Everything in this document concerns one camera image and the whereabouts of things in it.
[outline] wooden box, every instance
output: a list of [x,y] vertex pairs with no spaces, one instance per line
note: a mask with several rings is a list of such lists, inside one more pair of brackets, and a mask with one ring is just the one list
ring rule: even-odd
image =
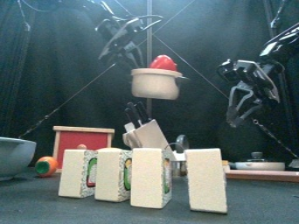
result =
[[91,151],[111,147],[111,141],[115,135],[114,129],[67,126],[54,126],[52,129],[56,131],[52,156],[59,161],[58,172],[62,171],[63,154],[66,149],[79,149],[81,145],[86,145],[86,149]]

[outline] pot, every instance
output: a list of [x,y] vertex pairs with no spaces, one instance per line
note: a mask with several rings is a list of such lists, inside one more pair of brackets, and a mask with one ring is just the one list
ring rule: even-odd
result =
[[283,171],[286,163],[283,162],[237,162],[238,170],[249,171]]
[[157,68],[138,68],[131,74],[133,94],[145,98],[175,100],[181,85],[189,80],[182,73]]

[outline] toy fruit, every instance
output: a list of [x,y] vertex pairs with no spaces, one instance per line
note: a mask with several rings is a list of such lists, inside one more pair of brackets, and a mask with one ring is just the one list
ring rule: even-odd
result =
[[86,150],[87,148],[89,148],[87,145],[83,143],[78,146],[78,149],[82,149],[82,150]]
[[42,157],[35,164],[35,171],[42,178],[50,177],[58,170],[59,162],[54,157]]
[[131,190],[131,176],[133,176],[133,159],[130,158],[126,161],[126,167],[125,167],[125,186],[129,191]]
[[165,70],[177,71],[177,64],[167,55],[159,55],[150,66],[150,68],[158,68]]

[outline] knife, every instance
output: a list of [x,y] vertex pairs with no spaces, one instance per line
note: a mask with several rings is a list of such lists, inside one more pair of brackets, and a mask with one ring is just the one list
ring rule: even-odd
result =
[[130,102],[127,104],[127,107],[133,110],[134,115],[135,115],[135,119],[139,121],[139,124],[142,124],[142,118],[141,118],[141,115],[139,115],[139,113],[137,111],[137,105],[133,102]]
[[149,117],[149,114],[146,112],[146,106],[142,102],[139,102],[135,105],[137,111],[141,115],[141,120],[142,120],[142,124],[150,123],[153,121],[153,119]]
[[139,121],[137,119],[137,115],[135,115],[135,113],[134,113],[131,108],[126,109],[126,115],[129,117],[130,122],[135,125],[135,128],[138,129],[141,127],[141,123],[139,123]]

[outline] table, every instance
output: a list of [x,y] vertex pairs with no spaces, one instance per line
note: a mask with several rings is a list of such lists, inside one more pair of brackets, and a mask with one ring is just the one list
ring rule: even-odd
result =
[[163,209],[59,197],[61,174],[39,178],[34,168],[0,182],[0,223],[298,223],[299,184],[227,180],[229,214],[190,210],[187,178],[173,179]]

